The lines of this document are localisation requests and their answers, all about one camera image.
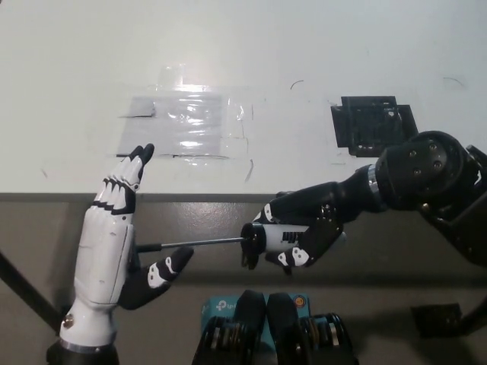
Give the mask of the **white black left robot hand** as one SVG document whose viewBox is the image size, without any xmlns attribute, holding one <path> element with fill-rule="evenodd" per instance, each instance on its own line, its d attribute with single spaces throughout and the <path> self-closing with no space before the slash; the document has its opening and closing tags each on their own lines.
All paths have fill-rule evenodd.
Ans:
<svg viewBox="0 0 487 365">
<path fill-rule="evenodd" d="M 135 254 L 132 223 L 136 193 L 154 145 L 137 146 L 102 183 L 84 215 L 75 263 L 75 300 L 60 328 L 68 350 L 90 353 L 116 338 L 113 311 L 135 310 L 157 299 L 172 285 L 193 256 L 180 247 L 149 266 L 131 271 Z"/>
</svg>

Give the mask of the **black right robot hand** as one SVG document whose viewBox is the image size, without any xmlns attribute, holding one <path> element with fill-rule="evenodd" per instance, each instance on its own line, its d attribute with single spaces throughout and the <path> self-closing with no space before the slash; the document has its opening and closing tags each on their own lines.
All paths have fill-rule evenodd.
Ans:
<svg viewBox="0 0 487 365">
<path fill-rule="evenodd" d="M 244 224 L 241 265 L 256 268 L 261 255 L 287 274 L 313 265 L 363 211 L 381 212 L 376 169 L 367 165 L 342 182 L 281 192 Z"/>
</svg>

